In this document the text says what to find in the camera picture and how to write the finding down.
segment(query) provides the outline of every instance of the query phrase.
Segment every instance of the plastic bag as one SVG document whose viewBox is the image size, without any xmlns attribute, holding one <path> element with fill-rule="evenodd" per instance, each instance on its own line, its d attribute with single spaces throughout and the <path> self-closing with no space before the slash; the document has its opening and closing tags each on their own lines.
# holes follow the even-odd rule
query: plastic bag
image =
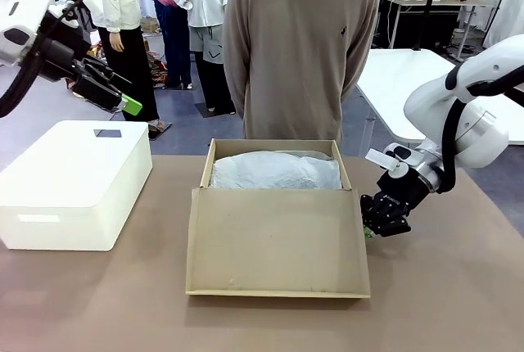
<svg viewBox="0 0 524 352">
<path fill-rule="evenodd" d="M 338 162 L 316 151 L 255 151 L 217 160 L 214 188 L 340 190 Z"/>
</svg>

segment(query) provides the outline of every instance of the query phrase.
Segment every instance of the cardboard flap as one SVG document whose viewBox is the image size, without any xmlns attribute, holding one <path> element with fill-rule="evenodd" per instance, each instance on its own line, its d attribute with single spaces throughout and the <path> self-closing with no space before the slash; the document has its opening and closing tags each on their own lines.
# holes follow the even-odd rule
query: cardboard flap
<svg viewBox="0 0 524 352">
<path fill-rule="evenodd" d="M 369 297 L 358 197 L 345 190 L 193 190 L 187 292 Z"/>
</svg>

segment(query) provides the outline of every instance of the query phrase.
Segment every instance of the long sleeve sweater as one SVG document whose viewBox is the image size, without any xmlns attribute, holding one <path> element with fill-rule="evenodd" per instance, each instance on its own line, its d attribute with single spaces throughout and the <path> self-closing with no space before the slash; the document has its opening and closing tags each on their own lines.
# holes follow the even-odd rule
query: long sleeve sweater
<svg viewBox="0 0 524 352">
<path fill-rule="evenodd" d="M 378 0 L 228 0 L 224 68 L 247 138 L 340 139 Z"/>
</svg>

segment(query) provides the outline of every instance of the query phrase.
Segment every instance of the gray floor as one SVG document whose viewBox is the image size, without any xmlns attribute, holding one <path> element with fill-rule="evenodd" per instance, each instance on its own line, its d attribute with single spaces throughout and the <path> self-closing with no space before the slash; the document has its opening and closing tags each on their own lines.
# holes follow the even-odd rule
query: gray floor
<svg viewBox="0 0 524 352">
<path fill-rule="evenodd" d="M 152 50 L 162 54 L 161 38 L 150 38 L 149 43 Z M 0 83 L 10 83 L 13 75 L 13 69 L 0 67 Z M 242 123 L 236 116 L 201 118 L 194 106 L 204 100 L 196 72 L 193 72 L 193 83 L 193 91 L 156 90 L 160 114 L 164 120 L 172 122 L 173 127 L 151 143 L 153 154 L 204 155 L 211 138 L 242 137 Z M 365 100 L 358 92 L 353 92 L 344 103 L 344 141 L 341 149 L 344 155 L 357 155 L 367 109 Z M 72 96 L 63 83 L 47 83 L 40 79 L 19 108 L 0 120 L 0 170 L 57 121 L 106 120 L 110 117 L 106 112 Z M 121 120 L 122 116 L 117 114 L 113 118 Z M 394 142 L 393 138 L 378 121 L 373 131 L 372 146 L 381 150 L 391 142 Z M 510 147 L 489 167 L 468 172 L 524 236 L 523 165 L 524 148 Z"/>
</svg>

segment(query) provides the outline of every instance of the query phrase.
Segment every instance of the tabletop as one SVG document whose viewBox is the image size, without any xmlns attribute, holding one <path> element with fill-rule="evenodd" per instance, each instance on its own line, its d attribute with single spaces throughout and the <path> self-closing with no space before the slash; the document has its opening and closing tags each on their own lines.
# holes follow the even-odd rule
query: tabletop
<svg viewBox="0 0 524 352">
<path fill-rule="evenodd" d="M 0 350 L 522 352 L 524 240 L 464 172 L 413 212 L 411 233 L 367 242 L 371 300 L 188 297 L 204 163 L 155 156 L 112 251 L 0 248 Z M 345 164 L 376 192 L 376 165 Z"/>
<path fill-rule="evenodd" d="M 419 86 L 449 73 L 454 64 L 423 49 L 372 49 L 357 84 L 360 92 L 393 138 L 419 143 L 425 136 L 405 117 L 404 104 Z M 484 107 L 509 128 L 509 143 L 524 145 L 524 109 L 507 97 L 478 97 Z"/>
<path fill-rule="evenodd" d="M 392 0 L 393 3 L 398 4 L 403 7 L 415 7 L 415 6 L 425 6 L 427 0 Z M 488 7 L 485 2 L 480 0 L 433 0 L 432 6 L 447 6 L 447 7 Z"/>
</svg>

